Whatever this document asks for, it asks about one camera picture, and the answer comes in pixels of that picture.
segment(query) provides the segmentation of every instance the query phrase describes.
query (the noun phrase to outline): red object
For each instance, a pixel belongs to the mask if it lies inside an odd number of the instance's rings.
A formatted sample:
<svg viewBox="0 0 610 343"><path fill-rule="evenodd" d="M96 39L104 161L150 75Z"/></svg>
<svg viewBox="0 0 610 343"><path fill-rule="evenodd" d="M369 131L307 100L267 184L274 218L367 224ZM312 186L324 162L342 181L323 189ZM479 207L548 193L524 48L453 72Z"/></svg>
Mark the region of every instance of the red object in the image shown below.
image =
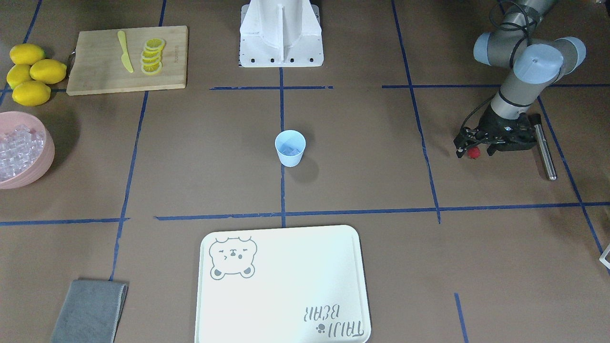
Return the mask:
<svg viewBox="0 0 610 343"><path fill-rule="evenodd" d="M466 153L468 154L468 157L470 157L471 159L477 159L481 155L481 150L479 149L478 146L474 146L474 147L468 149L468 151L466 151Z"/></svg>

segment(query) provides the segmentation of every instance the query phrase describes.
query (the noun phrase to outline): plastic knife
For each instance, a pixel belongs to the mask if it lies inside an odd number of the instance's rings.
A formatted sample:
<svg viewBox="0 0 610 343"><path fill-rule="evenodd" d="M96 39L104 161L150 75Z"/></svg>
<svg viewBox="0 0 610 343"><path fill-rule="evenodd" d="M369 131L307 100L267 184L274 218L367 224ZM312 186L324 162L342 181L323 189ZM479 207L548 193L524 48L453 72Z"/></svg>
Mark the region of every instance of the plastic knife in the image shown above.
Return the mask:
<svg viewBox="0 0 610 343"><path fill-rule="evenodd" d="M128 72L133 73L134 67L131 66L131 61L129 60L129 54L127 53L127 38L125 37L125 31L117 32L118 41L121 43L121 49L123 49L123 55L121 55L121 62L125 66Z"/></svg>

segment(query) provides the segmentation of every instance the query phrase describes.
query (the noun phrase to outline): gray towel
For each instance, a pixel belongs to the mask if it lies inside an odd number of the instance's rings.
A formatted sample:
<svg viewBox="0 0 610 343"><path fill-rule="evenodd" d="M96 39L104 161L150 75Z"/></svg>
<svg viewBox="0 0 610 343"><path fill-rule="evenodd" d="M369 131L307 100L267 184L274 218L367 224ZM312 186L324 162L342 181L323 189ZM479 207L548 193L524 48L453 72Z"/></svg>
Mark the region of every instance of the gray towel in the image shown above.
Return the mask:
<svg viewBox="0 0 610 343"><path fill-rule="evenodd" d="M112 343L127 284L74 280L57 318L51 343Z"/></svg>

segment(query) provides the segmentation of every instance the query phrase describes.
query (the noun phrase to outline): cup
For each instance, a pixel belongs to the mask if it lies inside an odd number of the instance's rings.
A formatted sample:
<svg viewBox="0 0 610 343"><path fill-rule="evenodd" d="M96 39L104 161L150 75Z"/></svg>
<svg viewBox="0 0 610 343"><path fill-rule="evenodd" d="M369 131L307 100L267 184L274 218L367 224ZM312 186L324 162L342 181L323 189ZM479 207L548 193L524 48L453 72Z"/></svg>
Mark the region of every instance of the cup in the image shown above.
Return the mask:
<svg viewBox="0 0 610 343"><path fill-rule="evenodd" d="M284 166L294 167L301 162L305 150L305 137L298 131L282 131L275 138L275 150Z"/></svg>

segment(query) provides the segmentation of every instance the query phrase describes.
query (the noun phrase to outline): wooden cutting board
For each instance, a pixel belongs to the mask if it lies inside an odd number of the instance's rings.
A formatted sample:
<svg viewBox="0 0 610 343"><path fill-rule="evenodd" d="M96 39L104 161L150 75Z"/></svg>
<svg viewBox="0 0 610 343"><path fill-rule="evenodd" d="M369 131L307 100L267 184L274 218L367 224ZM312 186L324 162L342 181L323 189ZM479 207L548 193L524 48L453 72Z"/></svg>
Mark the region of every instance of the wooden cutting board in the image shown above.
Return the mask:
<svg viewBox="0 0 610 343"><path fill-rule="evenodd" d="M88 95L184 88L187 83L188 28L186 26L123 29L134 72L121 62L116 30L82 31L76 43L74 66L68 78L68 95ZM150 38L166 41L163 68L148 76L140 71L140 56Z"/></svg>

